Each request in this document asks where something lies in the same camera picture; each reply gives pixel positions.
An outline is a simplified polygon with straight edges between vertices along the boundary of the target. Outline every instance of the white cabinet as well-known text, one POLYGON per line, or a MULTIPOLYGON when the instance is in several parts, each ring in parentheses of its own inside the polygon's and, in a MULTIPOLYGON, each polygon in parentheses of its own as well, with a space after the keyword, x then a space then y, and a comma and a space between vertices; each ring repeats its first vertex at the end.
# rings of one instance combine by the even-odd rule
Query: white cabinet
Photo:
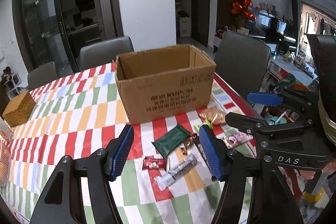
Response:
POLYGON ((190 17, 180 18, 180 37, 190 36, 190 17))

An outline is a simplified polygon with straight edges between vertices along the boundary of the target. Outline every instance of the yellow object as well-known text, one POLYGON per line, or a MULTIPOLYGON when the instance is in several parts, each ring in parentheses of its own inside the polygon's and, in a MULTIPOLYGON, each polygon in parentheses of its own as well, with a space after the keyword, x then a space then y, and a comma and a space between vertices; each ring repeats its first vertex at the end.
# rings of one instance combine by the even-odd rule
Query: yellow object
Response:
POLYGON ((36 102, 28 91, 14 97, 7 105, 2 116, 10 127, 19 126, 29 120, 36 102))
POLYGON ((315 203, 317 202, 322 195, 324 194, 324 188, 322 188, 321 192, 319 192, 317 195, 312 195, 308 193, 303 193, 303 197, 309 202, 309 203, 315 203))

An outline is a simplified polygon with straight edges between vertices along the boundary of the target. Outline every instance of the computer monitor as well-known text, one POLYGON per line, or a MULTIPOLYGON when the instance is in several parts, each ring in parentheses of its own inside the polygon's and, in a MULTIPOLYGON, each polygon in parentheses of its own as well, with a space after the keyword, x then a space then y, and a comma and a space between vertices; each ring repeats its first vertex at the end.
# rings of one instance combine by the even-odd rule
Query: computer monitor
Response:
POLYGON ((284 31, 286 29, 286 23, 283 21, 278 20, 278 26, 277 26, 277 32, 284 34, 284 31))

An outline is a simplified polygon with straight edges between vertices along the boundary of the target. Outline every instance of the red balloon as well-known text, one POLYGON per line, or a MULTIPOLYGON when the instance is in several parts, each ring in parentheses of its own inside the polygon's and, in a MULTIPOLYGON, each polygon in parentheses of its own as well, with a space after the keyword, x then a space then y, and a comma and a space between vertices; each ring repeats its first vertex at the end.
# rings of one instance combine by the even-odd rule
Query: red balloon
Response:
POLYGON ((243 8, 253 7, 252 0, 243 0, 243 8))
POLYGON ((240 14, 240 10, 237 10, 236 8, 232 8, 231 9, 231 14, 233 14, 233 15, 239 15, 240 14))
POLYGON ((250 10, 244 9, 243 14, 247 19, 255 21, 255 15, 250 10))
POLYGON ((237 9, 237 10, 239 10, 239 11, 243 9, 242 5, 241 5, 238 1, 235 1, 234 3, 232 3, 231 6, 232 6, 234 9, 237 9))
POLYGON ((233 15, 238 15, 243 10, 242 5, 238 1, 235 1, 234 3, 232 3, 231 6, 233 7, 231 10, 231 13, 233 15))

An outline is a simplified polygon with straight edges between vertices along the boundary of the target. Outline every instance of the tablecloth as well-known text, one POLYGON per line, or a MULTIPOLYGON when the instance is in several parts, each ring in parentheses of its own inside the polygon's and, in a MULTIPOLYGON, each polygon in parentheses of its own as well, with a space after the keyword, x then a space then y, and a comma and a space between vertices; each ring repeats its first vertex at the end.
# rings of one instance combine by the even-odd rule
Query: tablecloth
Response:
MULTIPOLYGON (((105 148, 128 122, 115 84, 114 69, 113 63, 106 64, 55 80, 31 92, 37 104, 27 123, 12 128, 14 138, 10 146, 9 181, 0 191, 21 223, 29 223, 39 195, 62 156, 78 159, 89 156, 98 148, 105 148)), ((215 104, 220 104, 226 112, 253 114, 239 95, 217 75, 209 106, 215 104)), ((140 169, 143 155, 157 153, 152 141, 167 133, 176 123, 193 132, 193 126, 202 123, 198 116, 201 110, 134 126, 134 144, 125 168, 122 175, 110 183, 125 224, 211 222, 224 183, 211 182, 209 169, 195 147, 190 152, 200 159, 200 164, 164 191, 160 191, 154 181, 161 171, 140 169)), ((216 126, 214 132, 223 137, 235 133, 236 129, 227 125, 216 126)), ((253 141, 241 145, 238 150, 253 156, 253 141)), ((170 165, 176 165, 183 158, 180 150, 175 150, 169 156, 170 165)), ((248 216, 251 184, 252 178, 247 178, 241 223, 248 216)), ((92 224, 94 218, 87 178, 82 178, 82 192, 87 223, 92 224)))

